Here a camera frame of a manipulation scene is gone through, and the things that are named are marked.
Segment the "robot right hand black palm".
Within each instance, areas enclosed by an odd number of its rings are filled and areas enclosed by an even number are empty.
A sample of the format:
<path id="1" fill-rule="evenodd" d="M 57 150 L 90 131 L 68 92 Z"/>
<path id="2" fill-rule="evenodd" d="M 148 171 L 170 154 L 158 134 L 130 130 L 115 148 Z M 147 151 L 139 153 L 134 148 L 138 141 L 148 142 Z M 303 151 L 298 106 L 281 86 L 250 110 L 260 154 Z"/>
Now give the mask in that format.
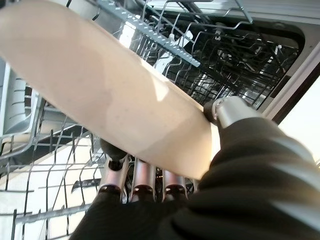
<path id="1" fill-rule="evenodd" d="M 320 170 L 311 153 L 242 98 L 204 106 L 220 150 L 187 200 L 99 193 L 73 240 L 317 240 Z"/>

